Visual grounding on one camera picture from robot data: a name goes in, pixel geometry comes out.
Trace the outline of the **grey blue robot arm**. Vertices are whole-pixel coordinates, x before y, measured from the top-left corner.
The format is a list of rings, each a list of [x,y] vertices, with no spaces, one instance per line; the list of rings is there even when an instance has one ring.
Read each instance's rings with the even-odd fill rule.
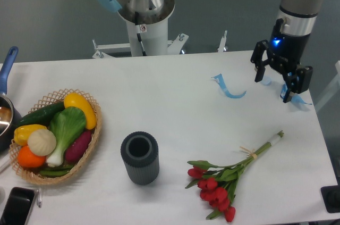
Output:
[[[126,22],[133,56],[165,55],[168,52],[167,20],[174,0],[97,0],[106,10],[118,13]],[[283,76],[284,102],[309,88],[313,69],[300,63],[323,0],[281,0],[269,40],[256,43],[251,56],[261,81],[265,67]]]

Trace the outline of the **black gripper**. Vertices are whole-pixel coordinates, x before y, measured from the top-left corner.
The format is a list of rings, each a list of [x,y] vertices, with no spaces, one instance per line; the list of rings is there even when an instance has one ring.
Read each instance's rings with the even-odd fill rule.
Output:
[[[254,64],[256,76],[254,81],[260,82],[265,74],[265,66],[268,64],[273,70],[283,76],[287,86],[283,102],[288,103],[294,94],[300,94],[308,90],[313,74],[312,66],[302,66],[300,59],[310,35],[290,36],[273,32],[269,40],[256,43],[250,58]],[[266,51],[267,59],[263,60]]]

